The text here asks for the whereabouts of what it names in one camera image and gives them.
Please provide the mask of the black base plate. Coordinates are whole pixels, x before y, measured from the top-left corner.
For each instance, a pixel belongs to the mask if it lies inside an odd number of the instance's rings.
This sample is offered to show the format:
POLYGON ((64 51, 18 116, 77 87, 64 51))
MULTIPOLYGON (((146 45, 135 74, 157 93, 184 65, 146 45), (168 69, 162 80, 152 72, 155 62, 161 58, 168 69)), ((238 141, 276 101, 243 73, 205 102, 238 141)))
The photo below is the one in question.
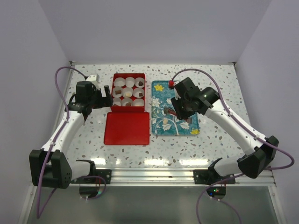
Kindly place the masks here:
POLYGON ((111 169, 96 169, 93 174, 88 174, 87 176, 80 177, 74 181, 78 184, 103 184, 104 181, 95 176, 99 176, 105 180, 106 184, 110 184, 112 177, 111 169))
POLYGON ((211 185, 215 182, 222 181, 221 183, 235 184, 235 179, 230 179, 230 175, 220 176, 215 171, 208 169, 195 169, 193 170, 193 178, 195 184, 211 185))

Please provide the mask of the red box lid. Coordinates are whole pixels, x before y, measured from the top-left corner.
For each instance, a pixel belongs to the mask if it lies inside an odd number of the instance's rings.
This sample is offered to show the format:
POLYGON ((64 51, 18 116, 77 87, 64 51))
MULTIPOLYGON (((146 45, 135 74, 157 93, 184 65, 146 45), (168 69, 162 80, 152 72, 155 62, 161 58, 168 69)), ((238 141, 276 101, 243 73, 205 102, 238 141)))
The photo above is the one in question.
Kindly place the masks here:
POLYGON ((105 145, 148 145, 150 114, 148 112, 109 112, 104 133, 105 145))

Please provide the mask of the white paper cup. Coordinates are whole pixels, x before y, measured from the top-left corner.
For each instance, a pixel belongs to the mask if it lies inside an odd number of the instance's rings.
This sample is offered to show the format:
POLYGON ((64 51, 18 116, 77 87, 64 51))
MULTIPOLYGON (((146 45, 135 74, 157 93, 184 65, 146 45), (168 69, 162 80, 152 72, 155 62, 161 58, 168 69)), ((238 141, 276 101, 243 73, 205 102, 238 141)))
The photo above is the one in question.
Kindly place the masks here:
POLYGON ((131 103, 131 106, 133 104, 133 100, 131 98, 124 98, 122 101, 121 101, 121 106, 124 106, 126 107, 126 103, 131 103))
POLYGON ((135 85, 135 79, 133 77, 127 77, 125 79, 125 85, 128 88, 133 88, 135 85))
POLYGON ((122 96, 123 96, 124 98, 131 98, 131 97, 133 96, 133 89, 132 89, 132 88, 128 88, 128 87, 123 88, 123 90, 122 90, 122 96), (127 97, 127 96, 126 96, 126 93, 127 93, 127 92, 129 92, 129 93, 131 94, 130 97, 127 97))
POLYGON ((121 99, 113 98, 113 106, 121 106, 121 99))
POLYGON ((126 81, 122 77, 118 77, 114 80, 115 87, 123 87, 123 86, 125 86, 125 84, 126 84, 126 81))
POLYGON ((114 87, 114 88, 113 88, 113 92, 112 92, 112 96, 113 96, 114 98, 120 98, 120 97, 122 96, 122 90, 123 90, 122 87, 114 87), (116 91, 116 90, 121 90, 121 94, 115 94, 115 91, 116 91))
POLYGON ((144 89, 143 89, 143 88, 135 88, 135 89, 133 90, 133 96, 134 96, 135 98, 143 98, 143 97, 144 97, 144 89))
POLYGON ((135 86, 136 86, 137 88, 143 88, 144 85, 145 85, 145 80, 144 80, 144 78, 142 78, 142 77, 138 77, 138 78, 135 79, 135 86), (139 83, 140 81, 143 82, 143 86, 139 86, 139 85, 138 85, 138 83, 139 83))
POLYGON ((144 100, 142 98, 137 98, 133 101, 134 107, 143 107, 144 106, 144 100))

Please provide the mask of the teal floral tray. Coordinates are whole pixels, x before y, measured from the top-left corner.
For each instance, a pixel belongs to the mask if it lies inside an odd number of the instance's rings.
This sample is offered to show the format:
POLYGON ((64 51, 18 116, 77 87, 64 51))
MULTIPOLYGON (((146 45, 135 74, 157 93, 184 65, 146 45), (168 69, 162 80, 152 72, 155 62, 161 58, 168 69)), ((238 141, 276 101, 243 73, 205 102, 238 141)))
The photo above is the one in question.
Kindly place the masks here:
POLYGON ((151 86, 151 130, 158 136, 190 136, 200 133, 200 126, 197 115, 192 115, 192 123, 186 120, 179 120, 177 116, 165 115, 164 108, 174 110, 171 99, 175 97, 174 91, 169 89, 168 81, 156 80, 151 86))

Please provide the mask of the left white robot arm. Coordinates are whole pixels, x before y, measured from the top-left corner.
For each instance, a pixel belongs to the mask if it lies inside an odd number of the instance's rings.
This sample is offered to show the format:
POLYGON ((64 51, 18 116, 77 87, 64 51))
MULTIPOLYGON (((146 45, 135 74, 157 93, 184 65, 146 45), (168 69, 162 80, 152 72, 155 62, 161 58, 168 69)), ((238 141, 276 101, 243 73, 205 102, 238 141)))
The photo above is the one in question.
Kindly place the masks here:
POLYGON ((105 96, 95 81, 80 81, 76 93, 66 104, 63 118, 50 139, 40 150, 29 155, 32 183, 38 187, 66 189, 71 181, 82 178, 92 183, 97 178, 92 160, 69 163, 65 154, 92 110, 111 107, 113 98, 109 86, 104 86, 105 96))

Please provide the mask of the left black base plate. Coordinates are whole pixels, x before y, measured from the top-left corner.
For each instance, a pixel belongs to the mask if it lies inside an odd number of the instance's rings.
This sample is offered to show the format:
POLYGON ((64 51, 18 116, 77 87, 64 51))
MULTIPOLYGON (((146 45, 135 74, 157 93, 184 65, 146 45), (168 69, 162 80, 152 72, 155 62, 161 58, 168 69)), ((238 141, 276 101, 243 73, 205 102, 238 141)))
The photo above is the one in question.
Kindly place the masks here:
POLYGON ((80 177, 74 181, 78 184, 103 184, 104 181, 95 176, 99 176, 105 180, 106 184, 110 184, 112 177, 111 169, 96 169, 93 174, 88 174, 87 176, 80 177))

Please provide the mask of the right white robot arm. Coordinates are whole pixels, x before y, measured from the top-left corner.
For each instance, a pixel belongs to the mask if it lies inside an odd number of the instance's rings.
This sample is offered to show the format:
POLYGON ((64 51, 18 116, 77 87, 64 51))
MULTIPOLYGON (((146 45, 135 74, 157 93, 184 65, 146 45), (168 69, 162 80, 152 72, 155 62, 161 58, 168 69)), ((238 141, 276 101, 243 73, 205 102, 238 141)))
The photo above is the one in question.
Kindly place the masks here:
POLYGON ((219 158, 208 167, 208 178, 213 183, 219 183, 225 176, 243 173, 255 179, 273 161, 276 150, 268 146, 278 146, 278 139, 274 136, 266 137, 240 119, 240 125, 233 120, 233 112, 228 111, 228 105, 223 104, 219 93, 206 87, 200 90, 190 78, 175 84, 169 81, 169 88, 174 90, 171 99, 176 116, 179 120, 188 119, 198 113, 217 123, 229 134, 244 152, 241 158, 219 158))

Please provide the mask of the aluminium mounting rail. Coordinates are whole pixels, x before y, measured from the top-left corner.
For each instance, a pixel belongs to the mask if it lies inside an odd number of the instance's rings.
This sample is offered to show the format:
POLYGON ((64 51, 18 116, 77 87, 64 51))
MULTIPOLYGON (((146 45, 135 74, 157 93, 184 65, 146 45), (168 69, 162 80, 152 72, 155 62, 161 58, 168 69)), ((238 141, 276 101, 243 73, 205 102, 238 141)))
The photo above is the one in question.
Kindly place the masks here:
MULTIPOLYGON (((193 168, 111 168, 112 186, 183 186, 194 185, 193 168)), ((235 177, 235 184, 227 186, 276 186, 271 171, 263 171, 256 179, 235 177)))

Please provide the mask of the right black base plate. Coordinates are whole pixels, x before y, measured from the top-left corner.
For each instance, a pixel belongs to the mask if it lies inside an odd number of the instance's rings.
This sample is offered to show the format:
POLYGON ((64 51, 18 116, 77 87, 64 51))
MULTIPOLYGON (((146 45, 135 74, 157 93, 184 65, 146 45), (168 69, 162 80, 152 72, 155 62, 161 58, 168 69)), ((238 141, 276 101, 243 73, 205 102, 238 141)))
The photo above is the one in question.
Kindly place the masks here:
POLYGON ((235 179, 230 179, 230 175, 220 176, 215 171, 208 169, 195 169, 193 170, 193 178, 195 184, 211 185, 215 182, 222 181, 221 183, 235 184, 235 179))

